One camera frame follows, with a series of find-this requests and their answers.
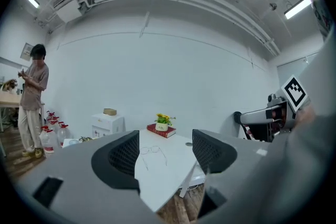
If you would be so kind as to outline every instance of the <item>white pants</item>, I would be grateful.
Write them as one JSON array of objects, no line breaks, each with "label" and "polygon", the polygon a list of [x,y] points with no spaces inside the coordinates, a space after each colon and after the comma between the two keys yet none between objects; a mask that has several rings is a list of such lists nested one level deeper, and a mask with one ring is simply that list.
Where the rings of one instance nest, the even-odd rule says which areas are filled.
[{"label": "white pants", "polygon": [[41,121],[39,109],[25,110],[19,107],[18,127],[23,147],[27,152],[33,152],[36,148],[42,148],[40,138]]}]

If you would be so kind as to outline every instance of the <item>wooden floor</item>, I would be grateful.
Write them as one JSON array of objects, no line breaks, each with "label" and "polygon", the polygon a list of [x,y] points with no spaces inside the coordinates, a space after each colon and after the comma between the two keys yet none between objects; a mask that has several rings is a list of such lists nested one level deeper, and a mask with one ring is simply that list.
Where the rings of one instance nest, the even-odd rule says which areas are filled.
[{"label": "wooden floor", "polygon": [[[9,177],[15,182],[23,174],[45,160],[44,157],[22,157],[23,146],[18,128],[10,127],[0,133],[7,157],[4,164]],[[184,198],[179,197],[180,191],[163,206],[157,215],[168,224],[195,223],[203,199],[203,185],[187,191]]]},{"label": "wooden floor", "polygon": [[39,159],[22,156],[24,148],[18,128],[10,127],[4,133],[0,133],[0,135],[7,155],[4,158],[4,164],[9,177],[13,181],[17,181],[21,175],[44,161],[44,156]]}]

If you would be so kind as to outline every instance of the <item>wooden table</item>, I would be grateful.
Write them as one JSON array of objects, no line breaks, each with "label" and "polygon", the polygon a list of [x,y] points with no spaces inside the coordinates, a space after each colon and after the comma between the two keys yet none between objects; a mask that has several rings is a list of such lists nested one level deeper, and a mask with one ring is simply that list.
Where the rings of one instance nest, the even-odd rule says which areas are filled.
[{"label": "wooden table", "polygon": [[[16,93],[0,91],[0,108],[18,108],[21,96],[22,96],[21,94],[18,95]],[[42,124],[41,126],[44,125],[44,103],[42,103],[41,105],[41,124]],[[0,131],[4,132],[4,128],[2,125],[1,110],[0,110]],[[0,147],[3,155],[6,157],[6,153],[2,146],[1,139],[0,139]]]}]

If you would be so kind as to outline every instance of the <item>small box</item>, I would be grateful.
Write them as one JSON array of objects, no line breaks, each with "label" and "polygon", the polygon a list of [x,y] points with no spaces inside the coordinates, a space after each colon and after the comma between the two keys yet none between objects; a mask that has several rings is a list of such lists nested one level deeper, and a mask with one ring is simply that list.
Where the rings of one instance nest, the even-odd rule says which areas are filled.
[{"label": "small box", "polygon": [[114,109],[104,109],[104,114],[110,115],[110,116],[115,116],[117,114],[117,111]]}]

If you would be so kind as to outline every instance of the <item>red book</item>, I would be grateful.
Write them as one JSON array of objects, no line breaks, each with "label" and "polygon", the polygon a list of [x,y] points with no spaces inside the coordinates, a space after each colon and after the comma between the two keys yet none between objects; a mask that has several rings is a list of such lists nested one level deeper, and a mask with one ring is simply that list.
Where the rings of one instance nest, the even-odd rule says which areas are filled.
[{"label": "red book", "polygon": [[163,131],[157,131],[155,129],[155,126],[156,126],[155,123],[147,125],[147,130],[150,131],[150,132],[152,132],[152,133],[154,133],[154,134],[158,134],[160,136],[163,136],[165,138],[168,138],[168,137],[172,136],[175,133],[175,130],[176,130],[176,129],[171,128],[171,127],[168,126],[168,130],[165,131],[165,132],[163,132]]}]

